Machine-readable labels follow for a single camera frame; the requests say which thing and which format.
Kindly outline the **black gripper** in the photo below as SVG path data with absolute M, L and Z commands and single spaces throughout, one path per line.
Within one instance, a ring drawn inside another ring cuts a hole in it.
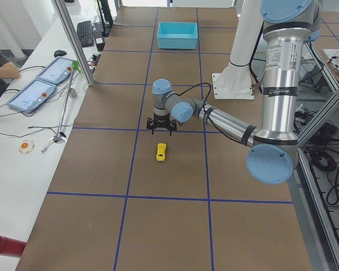
M 172 132 L 177 131 L 177 123 L 176 120 L 170 120 L 169 113 L 166 115 L 154 113 L 153 118 L 147 118 L 146 129 L 151 130 L 151 134 L 154 135 L 154 130 L 157 128 L 166 128 L 170 136 L 172 136 Z

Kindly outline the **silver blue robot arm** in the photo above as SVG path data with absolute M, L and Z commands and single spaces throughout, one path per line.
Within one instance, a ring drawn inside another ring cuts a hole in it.
M 252 99 L 250 66 L 260 39 L 267 43 L 259 126 L 250 125 L 205 99 L 184 98 L 171 83 L 153 83 L 154 116 L 148 130 L 170 132 L 197 117 L 227 138 L 250 149 L 246 166 L 262 183 L 275 185 L 290 178 L 298 164 L 298 137 L 293 132 L 303 44 L 318 38 L 322 1 L 245 1 L 228 65 L 212 75 L 216 99 Z

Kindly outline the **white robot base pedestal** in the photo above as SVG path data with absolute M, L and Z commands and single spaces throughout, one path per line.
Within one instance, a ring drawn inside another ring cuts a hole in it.
M 262 26 L 260 0 L 244 1 L 228 65 L 222 73 L 212 74 L 215 99 L 254 98 L 250 62 Z

